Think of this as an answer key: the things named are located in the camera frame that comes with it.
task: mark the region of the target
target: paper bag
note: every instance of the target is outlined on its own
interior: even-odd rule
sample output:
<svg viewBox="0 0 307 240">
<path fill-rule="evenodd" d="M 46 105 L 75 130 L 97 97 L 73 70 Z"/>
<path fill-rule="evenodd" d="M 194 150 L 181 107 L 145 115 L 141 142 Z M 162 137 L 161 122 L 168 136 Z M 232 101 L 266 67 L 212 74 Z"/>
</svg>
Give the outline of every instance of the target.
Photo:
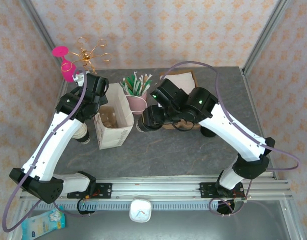
<svg viewBox="0 0 307 240">
<path fill-rule="evenodd" d="M 133 129 L 135 120 L 129 107 L 129 102 L 124 90 L 119 83 L 110 84 L 106 93 L 108 104 L 100 107 L 114 108 L 114 114 L 118 128 L 107 128 L 102 122 L 100 113 L 94 116 L 94 124 L 97 133 L 100 150 L 120 147 L 124 144 L 129 133 Z"/>
</svg>

